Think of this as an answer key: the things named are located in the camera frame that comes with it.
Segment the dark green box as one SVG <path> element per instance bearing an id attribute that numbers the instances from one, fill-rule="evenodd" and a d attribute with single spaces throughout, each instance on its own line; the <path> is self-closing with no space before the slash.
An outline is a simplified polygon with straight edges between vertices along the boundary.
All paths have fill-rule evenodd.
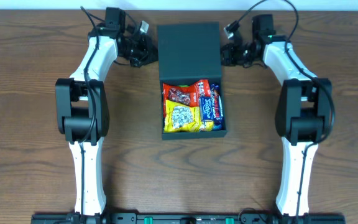
<path id="1" fill-rule="evenodd" d="M 157 26 L 160 87 L 192 85 L 207 79 L 219 86 L 226 118 L 218 22 Z"/>

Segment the purple Dairy Milk bar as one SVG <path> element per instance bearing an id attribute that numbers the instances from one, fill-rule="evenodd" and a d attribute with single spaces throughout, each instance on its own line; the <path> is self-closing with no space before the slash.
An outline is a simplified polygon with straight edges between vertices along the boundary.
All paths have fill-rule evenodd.
<path id="1" fill-rule="evenodd" d="M 221 97 L 219 94 L 219 86 L 217 84 L 211 85 L 211 97 L 213 102 L 213 119 L 215 125 L 220 125 L 223 122 L 223 108 L 221 103 Z"/>

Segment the blue Eclipse mints box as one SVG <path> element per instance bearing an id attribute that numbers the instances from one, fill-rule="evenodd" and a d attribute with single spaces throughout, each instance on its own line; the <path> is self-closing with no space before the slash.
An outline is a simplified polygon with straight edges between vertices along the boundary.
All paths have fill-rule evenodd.
<path id="1" fill-rule="evenodd" d="M 200 116 L 202 121 L 213 120 L 213 103 L 212 98 L 207 96 L 201 96 L 199 98 Z"/>

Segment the red Hacks candy bag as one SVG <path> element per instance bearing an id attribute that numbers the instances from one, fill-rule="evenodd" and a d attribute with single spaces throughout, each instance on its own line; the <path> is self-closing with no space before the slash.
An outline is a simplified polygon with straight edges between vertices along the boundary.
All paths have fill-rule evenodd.
<path id="1" fill-rule="evenodd" d="M 185 106 L 195 107 L 199 106 L 202 98 L 212 98 L 212 92 L 210 89 L 209 81 L 207 79 L 201 79 L 192 85 L 187 86 L 174 86 L 164 83 L 162 85 L 163 95 L 163 117 L 166 117 L 167 109 L 166 102 L 172 101 L 180 103 Z"/>

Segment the yellow Hacks candy bag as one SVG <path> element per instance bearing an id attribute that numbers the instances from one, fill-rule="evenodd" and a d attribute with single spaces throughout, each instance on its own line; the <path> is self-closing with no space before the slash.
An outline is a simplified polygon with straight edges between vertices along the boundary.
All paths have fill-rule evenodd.
<path id="1" fill-rule="evenodd" d="M 174 101 L 165 101 L 165 133 L 177 132 L 209 132 L 213 130 L 212 121 L 201 119 L 201 109 L 199 106 L 187 106 Z"/>

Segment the blue Oreo cookie pack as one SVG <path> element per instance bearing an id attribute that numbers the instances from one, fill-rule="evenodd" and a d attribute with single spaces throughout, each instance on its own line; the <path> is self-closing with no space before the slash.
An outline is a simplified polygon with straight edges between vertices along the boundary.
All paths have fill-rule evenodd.
<path id="1" fill-rule="evenodd" d="M 222 124 L 214 124 L 213 125 L 213 131 L 222 130 L 223 126 Z"/>

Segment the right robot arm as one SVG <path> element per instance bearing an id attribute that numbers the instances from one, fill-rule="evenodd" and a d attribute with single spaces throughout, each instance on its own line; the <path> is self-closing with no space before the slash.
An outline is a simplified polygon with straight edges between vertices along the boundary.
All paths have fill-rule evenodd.
<path id="1" fill-rule="evenodd" d="M 282 219 L 304 223 L 309 213 L 313 159 L 334 123 L 331 81 L 318 78 L 305 67 L 290 38 L 274 30 L 270 14 L 253 17 L 249 43 L 242 41 L 239 21 L 228 24 L 224 33 L 231 43 L 221 47 L 223 65 L 249 68 L 260 61 L 263 67 L 271 69 L 281 85 L 275 129 L 282 140 L 283 165 L 275 203 Z"/>

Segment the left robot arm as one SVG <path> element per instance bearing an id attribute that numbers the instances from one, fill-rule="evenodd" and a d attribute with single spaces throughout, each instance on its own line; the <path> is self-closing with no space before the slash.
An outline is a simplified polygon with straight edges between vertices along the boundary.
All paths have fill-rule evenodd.
<path id="1" fill-rule="evenodd" d="M 68 223 L 104 223 L 101 150 L 109 129 L 104 81 L 111 65 L 122 57 L 139 68 L 158 61 L 158 50 L 148 35 L 149 24 L 126 24 L 129 14 L 106 8 L 105 18 L 93 24 L 88 49 L 69 78 L 55 83 L 58 130 L 68 142 L 75 166 L 76 203 Z"/>

